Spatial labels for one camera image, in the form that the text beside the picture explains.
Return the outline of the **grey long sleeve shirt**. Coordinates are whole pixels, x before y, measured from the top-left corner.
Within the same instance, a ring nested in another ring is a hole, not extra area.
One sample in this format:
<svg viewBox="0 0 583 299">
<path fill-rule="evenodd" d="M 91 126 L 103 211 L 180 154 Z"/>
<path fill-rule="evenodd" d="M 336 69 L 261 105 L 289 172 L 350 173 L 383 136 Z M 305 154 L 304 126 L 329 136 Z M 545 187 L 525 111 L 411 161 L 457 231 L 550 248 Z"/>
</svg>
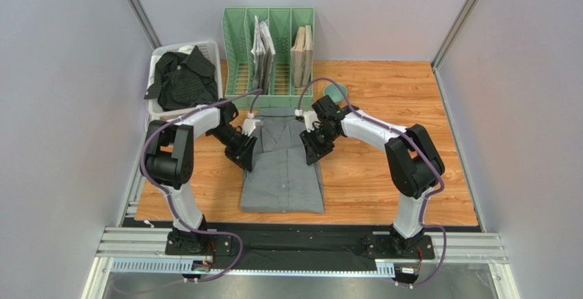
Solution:
<svg viewBox="0 0 583 299">
<path fill-rule="evenodd" d="M 306 130 L 292 107 L 260 109 L 252 172 L 243 171 L 240 208 L 251 213 L 324 213 L 318 164 L 307 163 L 300 134 Z"/>
</svg>

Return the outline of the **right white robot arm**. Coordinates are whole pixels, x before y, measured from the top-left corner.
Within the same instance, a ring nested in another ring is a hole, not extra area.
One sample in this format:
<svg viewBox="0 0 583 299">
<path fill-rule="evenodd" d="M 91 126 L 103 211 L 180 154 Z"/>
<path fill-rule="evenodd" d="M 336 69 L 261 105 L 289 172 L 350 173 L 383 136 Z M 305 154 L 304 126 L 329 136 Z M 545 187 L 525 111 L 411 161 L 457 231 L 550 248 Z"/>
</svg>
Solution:
<svg viewBox="0 0 583 299">
<path fill-rule="evenodd" d="M 358 139 L 386 154 L 391 180 L 400 193 L 388 245 L 395 252 L 412 251 L 424 233 L 428 193 L 443 182 L 445 172 L 427 130 L 419 124 L 396 126 L 351 105 L 340 107 L 329 96 L 317 100 L 309 111 L 296 109 L 295 116 L 306 126 L 300 139 L 309 165 L 330 154 L 340 136 Z"/>
</svg>

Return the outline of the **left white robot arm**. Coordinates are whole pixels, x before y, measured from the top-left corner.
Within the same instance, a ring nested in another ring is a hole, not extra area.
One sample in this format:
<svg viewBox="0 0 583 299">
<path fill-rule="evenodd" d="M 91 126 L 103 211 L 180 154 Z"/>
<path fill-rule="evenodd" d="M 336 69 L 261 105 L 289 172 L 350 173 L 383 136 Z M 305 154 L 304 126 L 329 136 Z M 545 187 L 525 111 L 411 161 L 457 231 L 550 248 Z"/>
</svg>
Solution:
<svg viewBox="0 0 583 299">
<path fill-rule="evenodd" d="M 140 158 L 140 172 L 163 194 L 172 214 L 168 234 L 169 255 L 209 255 L 217 238 L 207 229 L 190 184 L 194 171 L 194 143 L 202 135 L 224 145 L 225 156 L 242 170 L 252 172 L 257 138 L 252 134 L 262 122 L 250 112 L 242 128 L 231 125 L 236 106 L 223 100 L 200 105 L 169 121 L 150 122 Z"/>
</svg>

